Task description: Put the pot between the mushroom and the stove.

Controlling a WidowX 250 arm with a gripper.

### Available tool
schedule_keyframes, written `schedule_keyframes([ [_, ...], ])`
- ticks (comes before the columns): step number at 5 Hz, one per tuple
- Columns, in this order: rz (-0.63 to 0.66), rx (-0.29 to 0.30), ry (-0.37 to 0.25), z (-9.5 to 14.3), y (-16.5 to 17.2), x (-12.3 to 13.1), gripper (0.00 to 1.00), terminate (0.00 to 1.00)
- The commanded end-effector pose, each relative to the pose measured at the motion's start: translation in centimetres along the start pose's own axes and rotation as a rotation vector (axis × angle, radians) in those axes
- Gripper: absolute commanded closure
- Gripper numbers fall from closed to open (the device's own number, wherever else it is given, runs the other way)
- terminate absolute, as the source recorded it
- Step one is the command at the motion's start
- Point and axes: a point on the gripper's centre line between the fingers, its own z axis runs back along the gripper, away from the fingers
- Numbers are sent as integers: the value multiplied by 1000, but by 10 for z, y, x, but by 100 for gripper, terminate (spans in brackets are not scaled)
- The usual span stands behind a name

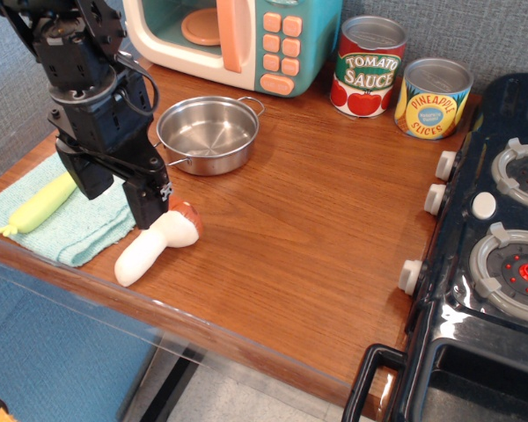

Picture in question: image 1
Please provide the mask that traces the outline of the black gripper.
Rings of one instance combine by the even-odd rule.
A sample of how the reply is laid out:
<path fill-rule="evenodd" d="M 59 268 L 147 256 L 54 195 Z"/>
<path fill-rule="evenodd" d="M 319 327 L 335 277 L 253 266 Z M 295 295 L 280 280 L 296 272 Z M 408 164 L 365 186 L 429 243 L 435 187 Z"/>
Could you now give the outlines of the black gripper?
<path fill-rule="evenodd" d="M 97 86 L 52 86 L 50 94 L 56 151 L 81 193 L 94 200 L 121 178 L 137 228 L 148 229 L 168 211 L 172 182 L 149 140 L 153 106 L 143 75 L 111 69 Z"/>

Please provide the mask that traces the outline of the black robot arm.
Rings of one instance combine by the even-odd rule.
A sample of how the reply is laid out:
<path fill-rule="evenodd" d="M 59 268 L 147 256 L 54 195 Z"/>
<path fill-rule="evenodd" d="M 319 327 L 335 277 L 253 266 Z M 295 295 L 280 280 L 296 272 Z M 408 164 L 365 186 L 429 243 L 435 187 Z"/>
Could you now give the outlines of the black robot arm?
<path fill-rule="evenodd" d="M 56 151 L 77 187 L 93 200 L 122 179 L 136 226 L 148 229 L 172 183 L 148 136 L 159 90 L 121 51 L 121 13 L 104 1 L 0 1 L 0 16 L 47 75 Z"/>

